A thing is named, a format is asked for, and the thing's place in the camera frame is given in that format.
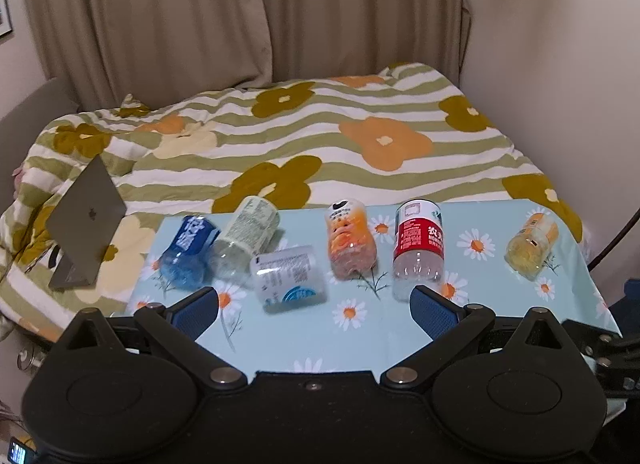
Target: beige curtain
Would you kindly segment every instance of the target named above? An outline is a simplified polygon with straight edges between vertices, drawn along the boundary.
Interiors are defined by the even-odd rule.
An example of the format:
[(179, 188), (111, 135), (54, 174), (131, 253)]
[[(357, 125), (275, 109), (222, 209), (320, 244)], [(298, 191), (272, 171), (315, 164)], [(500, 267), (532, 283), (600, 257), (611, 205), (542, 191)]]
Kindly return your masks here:
[(390, 63), (420, 61), (458, 82), (469, 24), (468, 17), (463, 21), (463, 0), (264, 0), (264, 5), (274, 81), (370, 74)]
[(47, 77), (85, 110), (124, 95), (152, 108), (271, 80), (262, 0), (26, 0)]

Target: bed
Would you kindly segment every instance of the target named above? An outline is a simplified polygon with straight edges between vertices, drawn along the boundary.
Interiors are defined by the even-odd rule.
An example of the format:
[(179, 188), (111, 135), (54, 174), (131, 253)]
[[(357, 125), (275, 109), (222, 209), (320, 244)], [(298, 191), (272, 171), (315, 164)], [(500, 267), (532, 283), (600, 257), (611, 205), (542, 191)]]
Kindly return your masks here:
[[(50, 291), (60, 253), (46, 219), (95, 155), (127, 216), (95, 286)], [(549, 179), (421, 63), (202, 92), (157, 111), (129, 95), (120, 108), (52, 121), (30, 148), (17, 199), (0, 219), (0, 311), (50, 340), (83, 307), (120, 313), (165, 215), (230, 212), (255, 194), (280, 209), (343, 197), (366, 205), (528, 198), (583, 242), (580, 218)]]

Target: floral bedspread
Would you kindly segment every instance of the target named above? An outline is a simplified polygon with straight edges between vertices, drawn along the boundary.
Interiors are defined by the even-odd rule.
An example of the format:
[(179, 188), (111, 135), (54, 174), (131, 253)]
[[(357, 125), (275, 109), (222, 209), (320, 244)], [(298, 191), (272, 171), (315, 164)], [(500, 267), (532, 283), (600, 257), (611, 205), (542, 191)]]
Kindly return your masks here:
[[(92, 288), (50, 291), (60, 259), (46, 219), (101, 155), (127, 203)], [(203, 92), (149, 109), (69, 114), (31, 147), (16, 201), (0, 218), (0, 311), (57, 339), (79, 309), (121, 312), (162, 218), (231, 212), (259, 194), (280, 209), (351, 197), (366, 205), (528, 198), (580, 218), (543, 175), (441, 73), (420, 63), (376, 76)]]

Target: silver laptop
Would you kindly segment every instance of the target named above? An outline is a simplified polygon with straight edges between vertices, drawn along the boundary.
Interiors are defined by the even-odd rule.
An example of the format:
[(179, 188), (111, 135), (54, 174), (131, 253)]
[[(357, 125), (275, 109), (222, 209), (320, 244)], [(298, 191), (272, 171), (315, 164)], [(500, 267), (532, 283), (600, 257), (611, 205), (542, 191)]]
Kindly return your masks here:
[(49, 288), (93, 285), (102, 258), (127, 206), (96, 156), (60, 199), (47, 220), (47, 231), (64, 253)]

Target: yellow plastic bottle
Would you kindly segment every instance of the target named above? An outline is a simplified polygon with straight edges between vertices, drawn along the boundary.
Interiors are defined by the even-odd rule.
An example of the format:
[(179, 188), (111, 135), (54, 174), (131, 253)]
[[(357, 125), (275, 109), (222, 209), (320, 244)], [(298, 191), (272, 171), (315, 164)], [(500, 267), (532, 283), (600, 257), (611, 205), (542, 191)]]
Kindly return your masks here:
[(544, 213), (535, 213), (511, 238), (504, 259), (525, 278), (534, 280), (558, 239), (558, 225)]

